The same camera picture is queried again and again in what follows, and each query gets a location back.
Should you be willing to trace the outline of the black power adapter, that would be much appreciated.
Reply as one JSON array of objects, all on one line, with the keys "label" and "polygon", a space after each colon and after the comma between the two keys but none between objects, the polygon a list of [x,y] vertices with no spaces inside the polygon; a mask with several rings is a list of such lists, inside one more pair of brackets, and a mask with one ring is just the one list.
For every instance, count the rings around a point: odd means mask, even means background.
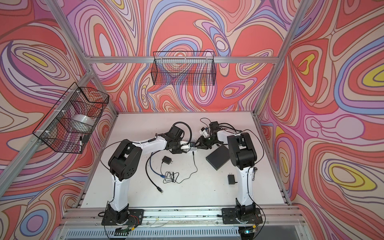
[{"label": "black power adapter", "polygon": [[195,167],[195,170],[193,172],[190,173],[190,175],[187,177],[187,178],[184,178],[182,180],[179,181],[179,176],[180,176],[180,173],[179,172],[174,172],[174,171],[166,171],[163,173],[162,171],[162,167],[164,164],[166,165],[169,165],[170,163],[172,162],[172,159],[167,157],[167,156],[164,156],[163,159],[162,159],[162,163],[161,163],[161,167],[160,167],[160,176],[163,178],[163,183],[164,184],[168,184],[168,183],[175,183],[175,184],[181,184],[182,182],[190,179],[192,177],[192,175],[196,174],[198,172],[198,168],[197,168],[197,165],[196,165],[196,160],[195,160],[195,155],[193,154],[193,164],[194,164],[194,167]]},{"label": "black power adapter", "polygon": [[238,182],[236,181],[236,178],[235,178],[235,175],[228,175],[228,184],[229,185],[235,185],[237,184]]}]

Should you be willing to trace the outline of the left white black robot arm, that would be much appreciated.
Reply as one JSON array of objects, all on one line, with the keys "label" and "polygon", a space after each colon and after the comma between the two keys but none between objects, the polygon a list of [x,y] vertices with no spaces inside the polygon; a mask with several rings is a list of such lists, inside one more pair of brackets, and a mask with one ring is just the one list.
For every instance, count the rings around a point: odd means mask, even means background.
[{"label": "left white black robot arm", "polygon": [[124,225],[129,217],[128,191],[130,178],[136,173],[142,155],[160,151],[170,151],[172,154],[187,153],[191,149],[191,130],[187,141],[183,141],[184,131],[173,125],[166,133],[155,137],[133,142],[122,140],[108,161],[113,180],[113,197],[107,203],[104,221],[107,224]]}]

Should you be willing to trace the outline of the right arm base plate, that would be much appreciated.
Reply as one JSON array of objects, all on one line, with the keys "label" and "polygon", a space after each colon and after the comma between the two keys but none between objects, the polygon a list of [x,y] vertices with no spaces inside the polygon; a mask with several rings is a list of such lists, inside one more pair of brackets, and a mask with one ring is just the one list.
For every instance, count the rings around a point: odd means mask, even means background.
[{"label": "right arm base plate", "polygon": [[263,216],[259,208],[253,210],[237,210],[236,208],[222,208],[218,217],[223,219],[225,225],[231,224],[262,224]]}]

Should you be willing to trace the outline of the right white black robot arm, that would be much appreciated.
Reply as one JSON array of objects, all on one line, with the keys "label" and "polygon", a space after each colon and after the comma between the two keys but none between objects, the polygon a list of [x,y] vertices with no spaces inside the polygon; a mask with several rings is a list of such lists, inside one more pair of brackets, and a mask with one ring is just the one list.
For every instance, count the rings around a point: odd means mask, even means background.
[{"label": "right white black robot arm", "polygon": [[214,145],[218,148],[210,153],[206,160],[215,169],[219,170],[228,161],[237,169],[238,195],[235,204],[235,216],[245,222],[256,216],[257,205],[252,199],[249,173],[257,162],[257,153],[249,133],[235,129],[228,123],[211,122],[207,127],[201,128],[200,137],[195,143],[199,150],[210,150]]}]

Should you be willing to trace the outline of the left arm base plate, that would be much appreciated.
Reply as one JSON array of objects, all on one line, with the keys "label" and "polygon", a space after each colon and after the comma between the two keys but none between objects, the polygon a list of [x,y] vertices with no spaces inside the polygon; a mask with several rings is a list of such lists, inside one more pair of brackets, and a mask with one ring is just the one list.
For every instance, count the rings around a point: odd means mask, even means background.
[{"label": "left arm base plate", "polygon": [[143,209],[131,209],[116,212],[113,209],[108,209],[103,216],[102,226],[129,226],[137,227],[142,224]]}]

